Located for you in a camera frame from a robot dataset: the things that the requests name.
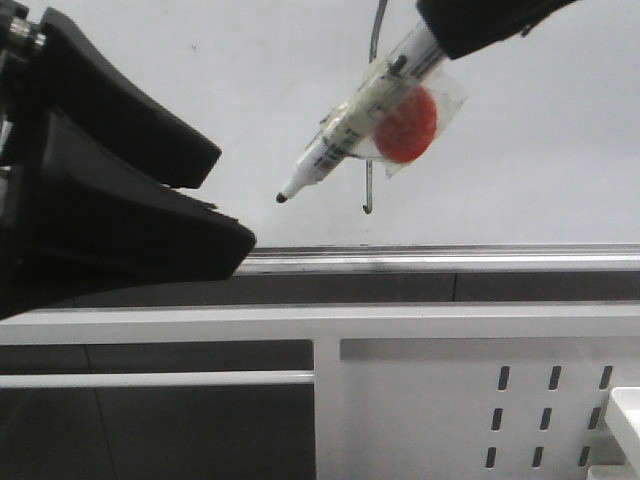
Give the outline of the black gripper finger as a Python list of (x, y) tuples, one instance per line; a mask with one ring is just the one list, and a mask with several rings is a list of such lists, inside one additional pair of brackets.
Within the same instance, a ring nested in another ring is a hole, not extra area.
[(573, 0), (421, 0), (416, 7), (445, 55), (456, 60), (533, 28)]
[(256, 243), (237, 220), (158, 183), (53, 110), (5, 149), (1, 315), (154, 283), (230, 278)]

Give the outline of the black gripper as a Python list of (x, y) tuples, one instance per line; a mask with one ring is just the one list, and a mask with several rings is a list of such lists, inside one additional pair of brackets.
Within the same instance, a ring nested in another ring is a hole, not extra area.
[(47, 194), (42, 106), (60, 108), (119, 159), (173, 188), (199, 188), (221, 156), (114, 67), (65, 14), (48, 8), (39, 26), (28, 13), (17, 1), (1, 3), (3, 320), (46, 298), (36, 292), (42, 279), (34, 254)]

